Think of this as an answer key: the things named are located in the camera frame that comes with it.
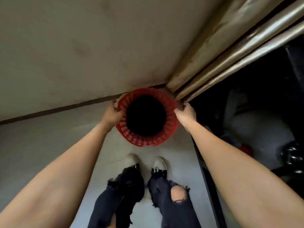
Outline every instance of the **white sneaker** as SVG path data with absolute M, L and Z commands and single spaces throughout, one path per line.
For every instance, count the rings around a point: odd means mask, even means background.
M 154 174 L 156 172 L 162 173 L 165 176 L 165 178 L 167 178 L 167 166 L 165 163 L 165 159 L 162 157 L 156 157 L 154 159 L 151 174 Z
M 134 153 L 130 153 L 125 157 L 124 169 L 129 168 L 129 167 L 134 167 L 140 171 L 138 157 Z

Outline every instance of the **forearm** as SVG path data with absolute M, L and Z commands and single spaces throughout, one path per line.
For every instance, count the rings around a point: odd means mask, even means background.
M 211 176 L 243 227 L 297 227 L 303 200 L 266 167 L 193 121 L 188 128 Z
M 106 134 L 107 128 L 99 123 L 38 173 L 0 214 L 0 227 L 69 227 Z

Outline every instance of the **ripped knee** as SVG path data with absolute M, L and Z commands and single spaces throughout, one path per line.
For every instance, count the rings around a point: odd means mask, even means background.
M 186 190 L 179 185 L 173 186 L 171 188 L 171 199 L 172 201 L 178 203 L 184 201 L 185 199 L 187 199 Z

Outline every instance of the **curtain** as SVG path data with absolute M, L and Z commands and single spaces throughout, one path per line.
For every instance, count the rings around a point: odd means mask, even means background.
M 218 76 L 215 78 L 209 80 L 207 83 L 205 83 L 200 89 L 192 93 L 185 102 L 188 102 L 198 96 L 203 91 L 207 90 L 211 86 L 215 85 L 216 83 L 224 80 L 229 75 L 237 72 L 241 68 L 245 67 L 246 65 L 250 64 L 253 61 L 256 61 L 260 57 L 264 56 L 265 54 L 281 47 L 282 45 L 286 44 L 287 42 L 291 41 L 292 39 L 295 39 L 296 37 L 300 36 L 301 34 L 304 34 L 304 21 L 298 23 L 294 27 L 290 28 L 289 30 L 286 30 L 285 32 L 279 34 L 278 36 L 272 38 L 265 44 L 261 45 L 259 48 L 254 50 L 253 52 L 249 53 L 245 57 L 243 57 L 241 60 L 236 62 L 234 65 L 230 66 L 225 71 L 221 72 Z
M 226 0 L 189 48 L 167 87 L 175 92 L 283 0 Z
M 231 45 L 227 50 L 211 61 L 195 76 L 190 84 L 178 93 L 176 98 L 181 99 L 187 96 L 189 93 L 205 84 L 208 80 L 249 54 L 258 46 L 296 22 L 303 15 L 304 0 L 296 0 L 264 24 L 257 26 L 246 33 L 246 36 L 242 40 Z

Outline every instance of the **jeans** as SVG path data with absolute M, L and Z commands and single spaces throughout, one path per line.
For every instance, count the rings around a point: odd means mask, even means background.
M 172 201 L 171 188 L 178 185 L 167 180 L 160 172 L 152 174 L 148 188 L 153 206 L 159 208 L 163 216 L 162 228 L 200 228 L 189 188 L 185 187 L 186 198 Z M 144 180 L 139 170 L 129 167 L 116 179 L 108 181 L 107 188 L 97 198 L 88 228 L 106 228 L 116 214 L 116 228 L 128 228 L 132 224 L 130 215 L 137 202 L 144 195 Z

